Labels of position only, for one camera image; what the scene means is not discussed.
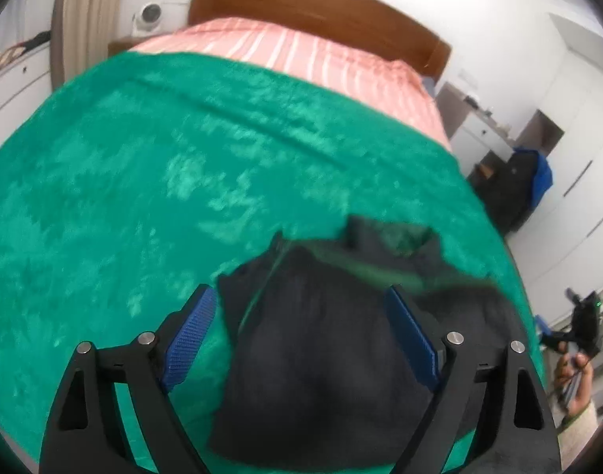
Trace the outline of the person right hand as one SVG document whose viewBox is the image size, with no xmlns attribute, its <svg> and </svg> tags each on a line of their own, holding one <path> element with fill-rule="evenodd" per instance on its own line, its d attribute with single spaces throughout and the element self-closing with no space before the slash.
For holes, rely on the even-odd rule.
<svg viewBox="0 0 603 474">
<path fill-rule="evenodd" d="M 566 391 L 575 378 L 578 378 L 578 388 L 566 406 L 566 416 L 577 417 L 592 401 L 594 369 L 590 358 L 583 352 L 575 356 L 564 353 L 556 363 L 554 384 L 557 389 Z"/>
</svg>

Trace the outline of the cream sweater right forearm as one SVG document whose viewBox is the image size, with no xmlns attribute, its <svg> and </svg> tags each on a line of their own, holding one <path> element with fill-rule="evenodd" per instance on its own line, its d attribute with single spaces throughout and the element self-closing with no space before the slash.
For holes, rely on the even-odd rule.
<svg viewBox="0 0 603 474">
<path fill-rule="evenodd" d="M 560 462 L 563 470 L 567 470 L 580 456 L 597 429 L 597 411 L 592 401 L 574 417 L 563 418 L 557 428 Z"/>
</svg>

